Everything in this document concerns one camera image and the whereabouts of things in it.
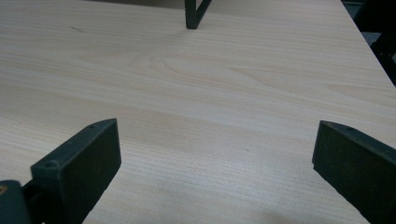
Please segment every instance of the wooden table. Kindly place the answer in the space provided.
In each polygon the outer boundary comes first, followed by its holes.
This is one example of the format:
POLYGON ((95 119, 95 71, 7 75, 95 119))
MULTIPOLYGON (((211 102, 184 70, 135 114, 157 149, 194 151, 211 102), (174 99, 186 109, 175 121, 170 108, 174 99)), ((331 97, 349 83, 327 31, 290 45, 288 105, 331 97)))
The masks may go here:
POLYGON ((313 169, 318 122, 396 147, 396 91, 339 0, 0 1, 0 179, 117 118, 85 223, 367 223, 313 169))

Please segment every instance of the black metal leg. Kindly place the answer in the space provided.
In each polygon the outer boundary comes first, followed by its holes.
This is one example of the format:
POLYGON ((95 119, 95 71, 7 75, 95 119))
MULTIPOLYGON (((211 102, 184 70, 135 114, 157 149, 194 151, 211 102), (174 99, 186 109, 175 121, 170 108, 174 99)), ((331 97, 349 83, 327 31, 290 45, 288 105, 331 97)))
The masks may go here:
POLYGON ((186 8, 186 26, 187 29, 195 30, 198 27, 202 17, 205 15, 207 8, 212 0, 203 0, 197 9, 196 0, 184 0, 186 8))

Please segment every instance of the black plastic bracket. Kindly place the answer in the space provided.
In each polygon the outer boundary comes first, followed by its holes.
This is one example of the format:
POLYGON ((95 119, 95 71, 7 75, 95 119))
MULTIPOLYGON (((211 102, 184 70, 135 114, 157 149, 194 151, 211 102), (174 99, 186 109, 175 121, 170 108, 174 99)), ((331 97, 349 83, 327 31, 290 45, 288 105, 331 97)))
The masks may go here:
POLYGON ((196 0, 184 0, 187 29, 195 30, 198 27, 211 2, 212 0, 203 0, 197 8, 196 0))
POLYGON ((394 148, 356 129, 321 121, 312 162, 370 223, 396 223, 394 148))
POLYGON ((120 164, 117 120, 91 124, 32 165, 22 188, 0 181, 0 223, 82 223, 120 164))

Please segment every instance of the screw hole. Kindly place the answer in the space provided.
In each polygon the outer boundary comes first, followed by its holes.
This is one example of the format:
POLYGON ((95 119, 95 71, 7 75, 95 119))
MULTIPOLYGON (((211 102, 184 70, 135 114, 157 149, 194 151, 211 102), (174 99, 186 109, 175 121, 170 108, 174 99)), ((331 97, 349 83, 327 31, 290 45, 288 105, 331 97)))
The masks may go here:
POLYGON ((0 186, 0 195, 2 195, 4 192, 6 192, 8 187, 6 185, 0 186))

